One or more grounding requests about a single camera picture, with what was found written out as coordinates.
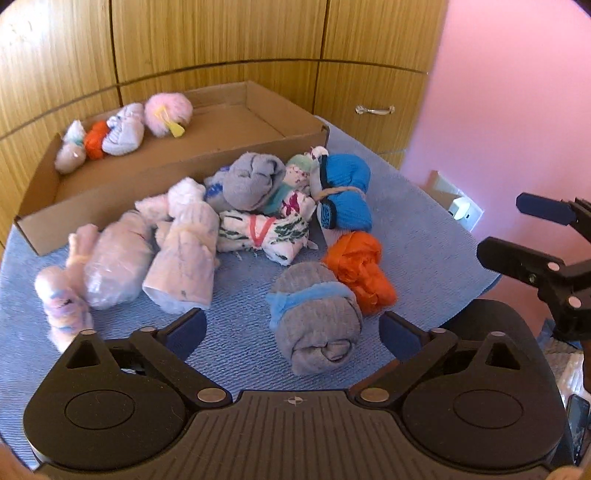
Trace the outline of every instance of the cabinet door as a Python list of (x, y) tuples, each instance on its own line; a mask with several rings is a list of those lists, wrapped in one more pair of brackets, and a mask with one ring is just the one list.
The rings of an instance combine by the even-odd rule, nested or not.
[(123, 103), (142, 102), (157, 92), (183, 92), (221, 83), (252, 80), (312, 111), (317, 61), (265, 61), (202, 67), (121, 87)]
[(16, 0), (0, 15), (0, 137), (116, 83), (109, 0)]
[[(427, 75), (390, 67), (320, 63), (314, 113), (376, 153), (406, 148), (423, 101)], [(355, 112), (395, 108), (389, 115)]]
[(447, 0), (331, 0), (323, 58), (428, 72)]
[(0, 140), (0, 242), (4, 243), (37, 164), (54, 135), (72, 120), (119, 107), (116, 89), (74, 102)]
[(119, 80), (240, 60), (318, 59), (326, 0), (112, 0)]
[(394, 153), (382, 153), (380, 157), (382, 157), (385, 161), (387, 161), (390, 165), (394, 168), (400, 170), (402, 162), (404, 161), (404, 156), (406, 155), (406, 151), (402, 150), (400, 152)]

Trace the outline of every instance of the yellow tag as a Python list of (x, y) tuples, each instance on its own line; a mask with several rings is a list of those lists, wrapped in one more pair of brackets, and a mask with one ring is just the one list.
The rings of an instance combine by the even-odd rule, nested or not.
[(165, 121), (165, 123), (174, 138), (178, 138), (178, 137), (183, 136), (184, 128), (181, 125), (179, 125), (176, 122), (171, 122), (171, 121), (168, 121), (168, 122)]
[(174, 138), (182, 137), (184, 134), (184, 128), (177, 122), (173, 122), (168, 116), (168, 112), (165, 107), (160, 107), (154, 112), (154, 115), (164, 122), (164, 125), (168, 127)]

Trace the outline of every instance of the blue carpet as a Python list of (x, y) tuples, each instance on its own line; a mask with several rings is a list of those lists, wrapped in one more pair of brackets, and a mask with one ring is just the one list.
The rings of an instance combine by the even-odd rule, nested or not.
[[(384, 247), (381, 266), (394, 284), (394, 310), (415, 325), (441, 325), (489, 287), (497, 275), (476, 259), (476, 241), (422, 190), (363, 145), (331, 127), (331, 153), (354, 153), (370, 166), (368, 203), (375, 235)], [(296, 261), (319, 260), (326, 244), (317, 225), (311, 239), (320, 250), (304, 250)], [(58, 358), (47, 339), (48, 325), (33, 282), (48, 265), (63, 265), (65, 248), (39, 258), (13, 229), (0, 275), (0, 432), (30, 465), (35, 459), (22, 432), (22, 413), (31, 395)], [(226, 387), (318, 390), (346, 388), (392, 360), (379, 342), (377, 316), (365, 320), (361, 341), (343, 368), (313, 377), (295, 377), (267, 328), (264, 297), (283, 267), (263, 254), (221, 254), (207, 338), (187, 361)], [(93, 312), (104, 338), (127, 337), (142, 325), (163, 327), (174, 316), (162, 313), (146, 295), (131, 304)]]

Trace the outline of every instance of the orange sock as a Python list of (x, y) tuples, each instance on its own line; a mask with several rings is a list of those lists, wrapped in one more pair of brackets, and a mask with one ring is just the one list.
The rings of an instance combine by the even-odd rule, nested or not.
[(103, 152), (103, 140), (110, 131), (111, 129), (104, 120), (92, 125), (90, 131), (84, 137), (84, 148), (89, 159), (100, 160), (105, 156)]
[(366, 232), (343, 235), (323, 258), (337, 279), (347, 285), (357, 298), (363, 315), (371, 315), (398, 300), (392, 284), (378, 266), (382, 246)]

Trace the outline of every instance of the gray sock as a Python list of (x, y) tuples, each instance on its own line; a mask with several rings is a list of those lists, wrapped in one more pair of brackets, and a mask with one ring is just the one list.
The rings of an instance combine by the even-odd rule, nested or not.
[(236, 210), (262, 208), (280, 187), (285, 165), (274, 155), (245, 153), (223, 179), (223, 196)]
[[(325, 265), (304, 262), (285, 270), (271, 287), (271, 293), (295, 293), (318, 283), (336, 281)], [(361, 321), (354, 296), (310, 300), (283, 314), (275, 330), (275, 341), (291, 363), (293, 373), (318, 374), (349, 360), (361, 334)]]
[(222, 167), (213, 177), (207, 177), (203, 184), (205, 185), (205, 201), (216, 213), (234, 210), (223, 195), (223, 181), (228, 175), (229, 167)]

